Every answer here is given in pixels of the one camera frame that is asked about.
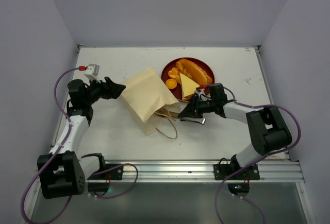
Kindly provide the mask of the metal tongs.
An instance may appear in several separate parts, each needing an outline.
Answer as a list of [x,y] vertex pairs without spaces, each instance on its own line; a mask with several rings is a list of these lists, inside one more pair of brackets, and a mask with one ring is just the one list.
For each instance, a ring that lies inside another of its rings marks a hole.
[[191,123],[197,123],[197,124],[201,124],[201,125],[205,124],[205,119],[204,118],[178,117],[176,115],[170,116],[170,118],[178,119],[181,122],[191,122]]

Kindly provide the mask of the fake sandwich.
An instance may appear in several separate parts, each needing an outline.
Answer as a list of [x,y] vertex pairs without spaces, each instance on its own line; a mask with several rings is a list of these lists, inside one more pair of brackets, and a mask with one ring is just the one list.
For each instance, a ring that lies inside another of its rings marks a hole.
[[182,91],[182,101],[190,99],[197,88],[200,87],[198,83],[187,77],[186,75],[180,73],[181,91]]

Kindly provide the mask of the small round fake bun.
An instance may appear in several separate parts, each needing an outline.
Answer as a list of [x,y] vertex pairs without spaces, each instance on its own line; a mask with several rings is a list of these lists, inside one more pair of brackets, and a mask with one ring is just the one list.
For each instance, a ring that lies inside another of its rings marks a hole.
[[170,90],[175,89],[177,87],[177,81],[174,79],[168,79],[165,82],[165,84],[166,84],[167,88]]

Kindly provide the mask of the beige paper bag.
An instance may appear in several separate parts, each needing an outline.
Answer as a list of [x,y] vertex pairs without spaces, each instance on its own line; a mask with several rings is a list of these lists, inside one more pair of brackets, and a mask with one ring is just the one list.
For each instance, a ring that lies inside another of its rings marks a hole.
[[122,84],[126,88],[120,98],[146,136],[160,127],[158,110],[165,108],[165,115],[170,117],[173,116],[170,111],[178,113],[181,110],[180,102],[151,67]]

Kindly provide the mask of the fake hot dog bun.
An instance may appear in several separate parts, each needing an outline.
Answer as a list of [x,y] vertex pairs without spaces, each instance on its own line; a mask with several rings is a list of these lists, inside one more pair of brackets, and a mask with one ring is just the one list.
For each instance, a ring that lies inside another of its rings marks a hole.
[[185,58],[180,59],[177,61],[178,63],[181,63],[182,66],[186,69],[186,72],[184,75],[198,83],[201,84],[207,84],[207,79],[202,71],[197,67],[197,64],[193,63],[192,61],[189,61]]

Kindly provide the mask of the braided fake bread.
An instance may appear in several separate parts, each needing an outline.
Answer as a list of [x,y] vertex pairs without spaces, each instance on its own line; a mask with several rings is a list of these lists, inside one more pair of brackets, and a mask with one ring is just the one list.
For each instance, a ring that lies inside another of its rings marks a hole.
[[213,83],[212,78],[207,74],[207,72],[206,72],[204,69],[202,69],[201,67],[199,67],[198,65],[197,65],[197,67],[198,67],[198,68],[200,69],[200,71],[202,71],[203,74],[205,75],[205,77],[206,77],[206,79],[207,79],[207,83]]
[[186,69],[182,66],[181,63],[176,63],[176,67],[173,67],[168,71],[168,76],[171,79],[174,79],[177,82],[180,82],[180,74],[185,74]]

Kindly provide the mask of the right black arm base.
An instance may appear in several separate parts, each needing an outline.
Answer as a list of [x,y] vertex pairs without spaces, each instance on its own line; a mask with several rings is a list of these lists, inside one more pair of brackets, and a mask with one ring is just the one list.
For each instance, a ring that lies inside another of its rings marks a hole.
[[258,166],[252,165],[247,169],[240,169],[240,166],[233,156],[231,160],[222,158],[213,165],[213,174],[215,180],[224,180],[231,174],[234,174],[229,180],[236,180],[238,183],[227,183],[227,188],[231,194],[239,197],[246,197],[250,192],[250,182],[260,180]]

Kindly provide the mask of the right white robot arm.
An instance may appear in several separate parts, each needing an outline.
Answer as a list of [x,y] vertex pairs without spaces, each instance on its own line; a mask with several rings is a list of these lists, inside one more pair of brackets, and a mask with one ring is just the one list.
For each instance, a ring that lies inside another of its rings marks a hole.
[[228,99],[226,87],[220,83],[198,87],[186,107],[179,113],[181,120],[203,119],[205,113],[214,113],[247,124],[251,143],[232,156],[229,172],[236,179],[248,173],[248,165],[292,143],[292,135],[278,107],[252,107]]

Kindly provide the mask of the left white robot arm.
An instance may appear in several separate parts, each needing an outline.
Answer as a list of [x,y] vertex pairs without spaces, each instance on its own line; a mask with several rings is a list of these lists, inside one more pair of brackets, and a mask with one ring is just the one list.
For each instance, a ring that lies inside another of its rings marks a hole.
[[59,141],[48,154],[39,156],[37,167],[40,172],[42,194],[45,199],[81,195],[85,181],[93,176],[105,177],[107,166],[101,153],[91,153],[78,158],[76,152],[82,138],[90,127],[92,105],[99,99],[117,99],[126,86],[114,83],[110,78],[92,80],[89,84],[81,79],[68,83],[69,101],[65,128]]

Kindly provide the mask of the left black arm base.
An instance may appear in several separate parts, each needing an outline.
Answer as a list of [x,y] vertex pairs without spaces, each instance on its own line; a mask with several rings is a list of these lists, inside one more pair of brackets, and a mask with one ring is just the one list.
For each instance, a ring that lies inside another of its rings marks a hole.
[[83,155],[80,159],[80,165],[83,169],[86,180],[104,180],[104,183],[87,183],[88,193],[96,196],[104,196],[110,190],[111,180],[121,180],[123,166],[116,170],[93,176],[94,173],[114,168],[119,164],[106,164],[101,153],[90,153]]

